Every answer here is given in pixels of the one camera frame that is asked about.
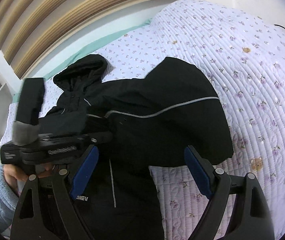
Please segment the left hand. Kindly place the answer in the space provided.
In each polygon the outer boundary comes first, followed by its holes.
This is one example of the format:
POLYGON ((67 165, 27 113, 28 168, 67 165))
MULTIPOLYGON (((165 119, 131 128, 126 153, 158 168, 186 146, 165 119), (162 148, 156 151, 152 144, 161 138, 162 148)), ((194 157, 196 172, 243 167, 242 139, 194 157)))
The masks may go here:
MULTIPOLYGON (((43 171, 37 174, 39 178, 51 176, 52 169, 54 167, 52 163, 45 163, 41 164, 40 166, 43 168, 43 171)), ((13 192, 19 196, 18 181, 26 182, 29 177, 21 168, 11 164, 4 165, 3 170, 6 183, 13 190, 13 192)))

